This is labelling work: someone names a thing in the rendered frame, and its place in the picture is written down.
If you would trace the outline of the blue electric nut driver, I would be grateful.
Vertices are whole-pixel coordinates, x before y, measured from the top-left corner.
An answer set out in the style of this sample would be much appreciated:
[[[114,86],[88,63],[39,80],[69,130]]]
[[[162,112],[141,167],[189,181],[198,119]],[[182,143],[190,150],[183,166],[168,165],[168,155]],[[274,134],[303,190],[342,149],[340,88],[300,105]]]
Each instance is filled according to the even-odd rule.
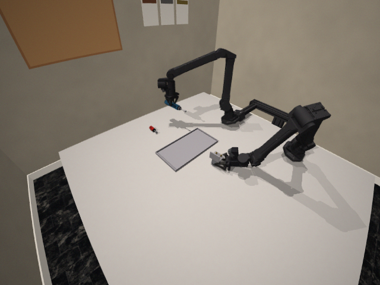
[[[169,105],[168,104],[168,102],[165,100],[164,101],[164,103],[165,104],[167,104],[167,105]],[[172,102],[172,106],[171,106],[172,108],[174,108],[174,109],[176,109],[176,110],[183,110],[182,108],[181,108],[181,106],[179,106],[178,104],[176,104],[176,103],[174,103],[174,102]],[[184,112],[186,112],[186,110],[183,110]]]

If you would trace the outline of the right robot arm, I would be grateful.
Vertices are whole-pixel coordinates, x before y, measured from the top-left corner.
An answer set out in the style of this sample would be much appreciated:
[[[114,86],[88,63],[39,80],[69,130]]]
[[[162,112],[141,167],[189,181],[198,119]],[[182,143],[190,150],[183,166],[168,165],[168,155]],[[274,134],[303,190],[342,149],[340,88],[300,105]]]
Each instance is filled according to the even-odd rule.
[[[206,55],[203,55],[199,58],[193,59],[185,64],[179,65],[173,70],[169,70],[166,74],[167,78],[159,78],[158,88],[161,88],[162,92],[166,92],[169,95],[169,89],[175,88],[175,80],[173,78],[181,75],[187,71],[190,71],[196,67],[207,64],[211,61],[215,61],[218,58],[226,58],[226,66],[224,72],[224,83],[223,83],[223,93],[222,99],[220,99],[221,109],[224,111],[224,116],[221,118],[227,121],[233,122],[238,118],[238,115],[235,115],[230,101],[230,89],[232,84],[232,75],[233,75],[233,66],[235,62],[236,55],[226,49],[219,48],[216,51],[212,51]],[[169,89],[168,89],[169,88]]]

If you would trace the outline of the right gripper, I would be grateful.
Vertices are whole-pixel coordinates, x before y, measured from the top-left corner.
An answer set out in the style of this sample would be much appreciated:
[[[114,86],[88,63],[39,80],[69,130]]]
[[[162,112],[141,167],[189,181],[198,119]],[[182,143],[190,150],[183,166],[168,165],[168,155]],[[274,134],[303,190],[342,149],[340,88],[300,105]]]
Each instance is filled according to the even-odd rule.
[[[167,95],[167,94],[164,95],[170,107],[172,106],[172,102],[174,102],[174,103],[177,102],[177,100],[179,98],[178,95],[179,95],[179,93],[175,92],[175,88],[169,89],[169,95]],[[176,100],[174,101],[174,99],[176,99]],[[170,100],[170,102],[169,102],[169,100]]]

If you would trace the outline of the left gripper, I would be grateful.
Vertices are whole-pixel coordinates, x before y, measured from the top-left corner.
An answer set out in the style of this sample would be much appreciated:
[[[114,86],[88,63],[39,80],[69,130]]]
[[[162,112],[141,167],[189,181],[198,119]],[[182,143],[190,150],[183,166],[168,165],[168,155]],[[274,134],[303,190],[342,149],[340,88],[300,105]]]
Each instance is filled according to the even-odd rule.
[[[225,156],[225,159],[222,159],[223,162],[219,162],[219,163],[215,163],[214,165],[223,169],[224,171],[226,171],[227,167],[228,167],[228,171],[230,171],[230,155],[227,155],[227,153],[224,153],[222,154]],[[220,164],[222,164],[223,166],[219,166]]]

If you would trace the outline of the grey l-shaped bracket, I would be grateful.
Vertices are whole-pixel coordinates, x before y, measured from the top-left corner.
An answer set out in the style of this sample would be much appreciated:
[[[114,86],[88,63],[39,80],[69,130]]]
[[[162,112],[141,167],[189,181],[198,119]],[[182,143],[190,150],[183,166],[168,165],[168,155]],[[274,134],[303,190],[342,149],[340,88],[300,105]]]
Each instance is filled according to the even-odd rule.
[[[224,158],[224,155],[222,155],[220,157],[220,153],[217,152],[216,154],[216,151],[213,153],[213,152],[210,152],[210,158],[213,159],[214,161],[216,161],[217,163],[219,163],[223,158]]]

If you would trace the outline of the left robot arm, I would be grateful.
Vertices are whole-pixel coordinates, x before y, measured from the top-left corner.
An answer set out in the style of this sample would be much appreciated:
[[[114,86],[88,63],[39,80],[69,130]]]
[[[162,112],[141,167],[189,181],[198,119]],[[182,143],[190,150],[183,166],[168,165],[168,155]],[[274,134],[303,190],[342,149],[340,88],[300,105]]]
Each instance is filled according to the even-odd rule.
[[[305,151],[316,146],[313,142],[314,136],[322,121],[330,118],[331,114],[325,109],[321,102],[318,102],[303,107],[298,105],[289,112],[287,116],[289,117],[289,120],[285,126],[283,126],[282,129],[274,134],[260,148],[257,148],[250,153],[240,154],[238,147],[228,149],[230,166],[238,166],[239,164],[239,167],[248,167],[249,162],[252,167],[259,166],[269,153],[297,132],[299,133],[295,136],[297,141],[290,141],[286,150],[300,160],[305,154]]]

